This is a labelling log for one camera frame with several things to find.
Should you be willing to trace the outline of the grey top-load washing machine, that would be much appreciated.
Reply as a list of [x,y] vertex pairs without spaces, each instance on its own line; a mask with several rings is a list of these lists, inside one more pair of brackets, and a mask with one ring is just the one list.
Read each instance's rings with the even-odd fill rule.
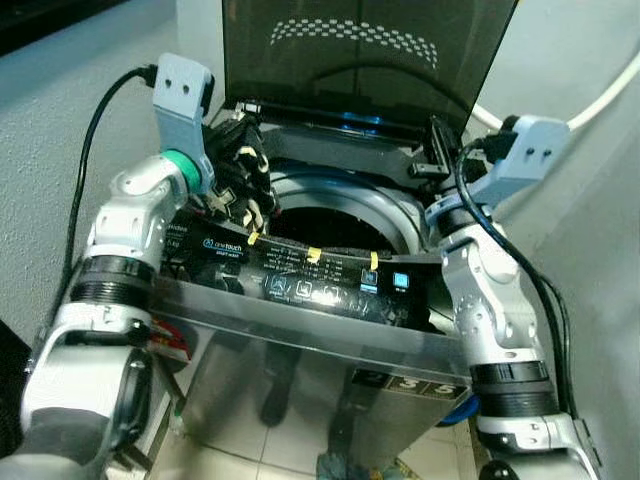
[[[316,458],[392,463],[471,396],[419,201],[355,172],[276,157],[268,232],[183,211],[157,315],[198,332],[183,428],[211,448],[315,474]],[[323,256],[306,261],[308,247]],[[378,270],[370,271],[370,253]]]

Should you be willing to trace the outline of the red warning sticker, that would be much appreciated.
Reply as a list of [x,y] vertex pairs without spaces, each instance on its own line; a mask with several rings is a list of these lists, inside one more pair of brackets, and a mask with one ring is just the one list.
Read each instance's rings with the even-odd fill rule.
[[193,358],[193,347],[188,342],[187,335],[168,321],[154,321],[146,348],[148,352],[172,358],[182,364],[189,364]]

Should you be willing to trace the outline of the dark tinted washer lid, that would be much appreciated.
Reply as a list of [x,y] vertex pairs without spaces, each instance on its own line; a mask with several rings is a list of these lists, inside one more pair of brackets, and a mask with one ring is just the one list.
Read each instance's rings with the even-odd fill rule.
[[221,0],[225,96],[408,129],[470,119],[518,0]]

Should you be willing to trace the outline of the black gold patterned garment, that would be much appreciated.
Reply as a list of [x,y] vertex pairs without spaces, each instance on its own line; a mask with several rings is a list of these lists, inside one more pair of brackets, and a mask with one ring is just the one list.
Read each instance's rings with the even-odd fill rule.
[[214,166],[210,191],[202,195],[205,210],[248,232],[268,232],[280,207],[259,124],[221,122],[207,131],[205,145]]

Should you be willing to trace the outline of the teal patterned cloth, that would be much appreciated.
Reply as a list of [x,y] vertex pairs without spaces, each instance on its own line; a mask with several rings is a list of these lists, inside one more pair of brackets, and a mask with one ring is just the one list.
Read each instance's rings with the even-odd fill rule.
[[396,465],[366,467],[352,461],[347,454],[326,452],[315,462],[317,480],[408,480]]

